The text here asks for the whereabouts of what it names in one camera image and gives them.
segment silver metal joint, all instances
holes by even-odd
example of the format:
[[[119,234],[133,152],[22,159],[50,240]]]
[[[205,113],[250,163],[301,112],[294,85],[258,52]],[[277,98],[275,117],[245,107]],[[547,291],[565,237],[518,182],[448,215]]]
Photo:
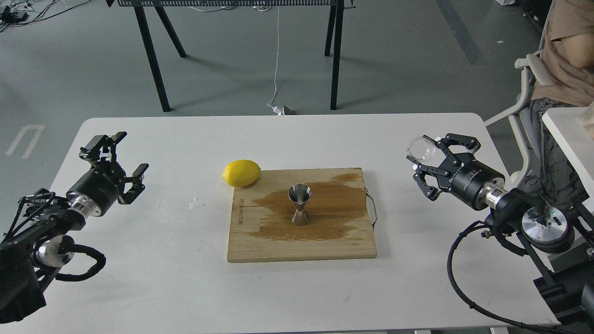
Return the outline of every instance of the silver metal joint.
[[[101,215],[101,209],[89,197],[80,193],[69,194],[70,210],[80,213],[85,219],[89,216],[98,217]]]
[[[34,253],[35,259],[46,266],[60,268],[70,262],[74,256],[73,252],[58,254],[60,244],[65,235],[58,235],[45,241]]]
[[[524,229],[526,235],[540,244],[549,244],[563,239],[569,228],[565,216],[552,206],[545,213],[544,224],[538,222],[538,213],[535,208],[528,210],[524,214],[522,229]]]
[[[495,178],[481,190],[479,197],[483,198],[485,204],[494,209],[497,203],[508,193],[503,189],[504,180],[502,178]]]

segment black table leg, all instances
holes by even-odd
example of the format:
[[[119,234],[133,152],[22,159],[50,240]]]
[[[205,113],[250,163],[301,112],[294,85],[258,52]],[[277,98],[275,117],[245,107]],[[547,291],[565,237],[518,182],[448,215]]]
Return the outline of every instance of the black table leg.
[[[182,46],[182,43],[180,43],[178,35],[175,33],[175,30],[173,29],[171,21],[169,21],[169,17],[167,17],[167,14],[165,14],[165,9],[163,7],[155,7],[154,9],[157,11],[157,14],[161,18],[161,22],[163,22],[165,30],[167,30],[167,33],[169,34],[169,37],[171,38],[173,45],[175,45],[175,49],[177,49],[179,56],[181,58],[185,58],[186,53],[184,51],[184,47]]]
[[[326,34],[326,48],[324,56],[330,56],[330,47],[332,46],[332,34],[334,33],[334,24],[336,22],[336,6],[330,6],[330,18],[328,19],[328,33]]]
[[[165,86],[163,85],[163,78],[161,78],[161,71],[159,70],[159,63],[157,62],[157,55],[154,53],[153,41],[150,38],[149,25],[147,18],[144,15],[143,7],[134,7],[136,19],[138,20],[138,27],[140,28],[140,35],[143,37],[144,49],[147,52],[148,62],[150,64],[151,72],[153,73],[154,85],[157,87],[157,94],[161,101],[161,108],[164,112],[171,111],[167,94],[165,93]]]
[[[342,21],[345,13],[345,0],[336,5],[336,34],[334,36],[334,60],[332,63],[332,91],[330,92],[330,110],[336,110],[338,96],[338,72],[340,69],[340,44],[342,43]]]

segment cutting board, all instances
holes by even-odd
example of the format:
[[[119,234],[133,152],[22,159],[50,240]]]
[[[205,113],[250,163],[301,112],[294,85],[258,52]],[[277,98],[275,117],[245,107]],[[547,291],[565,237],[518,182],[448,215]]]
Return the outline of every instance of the cutting board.
[[[308,223],[291,222],[287,192],[293,184],[311,189]],[[375,258],[375,238],[361,168],[261,171],[255,183],[235,188],[228,262]]]

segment jeans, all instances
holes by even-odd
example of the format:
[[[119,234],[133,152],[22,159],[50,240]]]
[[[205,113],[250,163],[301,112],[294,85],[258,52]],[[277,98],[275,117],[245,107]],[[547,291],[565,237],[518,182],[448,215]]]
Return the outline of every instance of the jeans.
[[[541,196],[550,205],[564,210],[574,203],[583,202],[588,194],[576,170],[542,123],[542,115],[549,108],[559,107],[574,106],[547,97],[534,100],[530,104],[530,120],[541,145],[540,152],[535,152],[540,156],[540,162],[535,161],[518,188],[531,195]]]

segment water droplet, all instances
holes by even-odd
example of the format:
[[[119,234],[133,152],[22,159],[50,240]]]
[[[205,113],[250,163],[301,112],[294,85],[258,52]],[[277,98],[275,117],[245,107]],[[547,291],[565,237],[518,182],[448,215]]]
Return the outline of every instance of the water droplet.
[[[206,206],[206,203],[203,203],[203,202],[197,202],[197,201],[196,201],[196,202],[193,202],[193,203],[190,203],[190,204],[189,204],[189,209],[190,209],[190,210],[194,210],[194,209],[196,209],[196,208],[198,208],[198,207],[204,207],[204,206]]]

